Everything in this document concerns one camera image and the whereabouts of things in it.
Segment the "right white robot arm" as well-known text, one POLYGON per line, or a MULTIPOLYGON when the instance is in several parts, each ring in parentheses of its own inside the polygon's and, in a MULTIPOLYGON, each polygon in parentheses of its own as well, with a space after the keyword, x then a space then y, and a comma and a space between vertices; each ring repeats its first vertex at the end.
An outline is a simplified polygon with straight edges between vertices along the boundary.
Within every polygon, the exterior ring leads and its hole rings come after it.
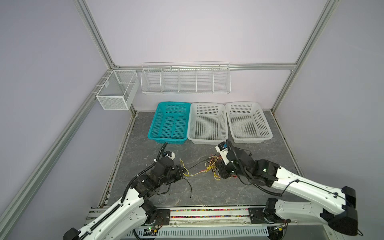
POLYGON ((305 220, 327 224, 347 236, 362 234, 355 189, 322 185, 269 160, 254 160, 248 151, 233 146, 230 140, 219 143, 216 151, 221 157, 216 163, 220 178, 237 177, 242 184, 273 196, 255 217, 258 222, 276 224, 305 220))

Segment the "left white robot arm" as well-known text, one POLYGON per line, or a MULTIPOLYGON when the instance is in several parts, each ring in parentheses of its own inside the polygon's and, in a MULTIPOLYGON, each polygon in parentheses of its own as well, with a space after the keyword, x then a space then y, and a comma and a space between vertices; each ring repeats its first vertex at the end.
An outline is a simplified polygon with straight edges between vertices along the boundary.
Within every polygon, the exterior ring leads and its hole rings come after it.
POLYGON ((174 162, 175 154, 166 151, 164 143, 154 162, 135 175, 123 195, 91 223, 77 230, 71 228, 64 240, 120 240, 136 228, 156 221, 157 207, 150 198, 160 187, 184 178, 185 170, 174 162))

